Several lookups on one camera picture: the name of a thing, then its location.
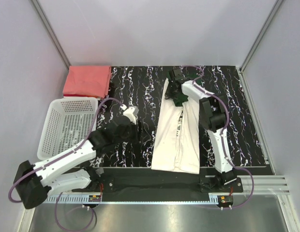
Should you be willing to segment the white and green raglan t-shirt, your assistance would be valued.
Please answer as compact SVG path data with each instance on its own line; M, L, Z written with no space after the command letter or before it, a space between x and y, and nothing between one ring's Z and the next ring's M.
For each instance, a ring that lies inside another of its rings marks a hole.
M169 81L164 83L151 169L199 174L199 105L189 99L175 106L165 98Z

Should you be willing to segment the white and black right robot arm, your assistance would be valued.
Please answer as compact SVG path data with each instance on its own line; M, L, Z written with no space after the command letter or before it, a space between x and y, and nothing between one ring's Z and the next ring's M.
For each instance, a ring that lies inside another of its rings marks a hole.
M193 100L199 104L200 126L207 131L215 156L216 176L208 184L201 186L207 189L217 188L227 191L236 181L237 175L232 164L227 142L227 125L229 115L227 103L223 94L216 95L197 84L197 79L184 77L180 69L168 72L166 99L172 99L175 104Z

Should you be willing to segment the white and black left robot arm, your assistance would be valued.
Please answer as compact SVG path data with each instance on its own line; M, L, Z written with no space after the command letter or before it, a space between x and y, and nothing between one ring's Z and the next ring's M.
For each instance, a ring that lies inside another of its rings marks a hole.
M16 189L20 203L26 209L41 205L50 195L75 189L98 189L100 180L94 170L82 168L70 173L72 168L114 151L121 143L140 144L144 141L143 123L121 116L104 127L94 130L77 145L50 159L31 164L22 162L15 175L12 189Z

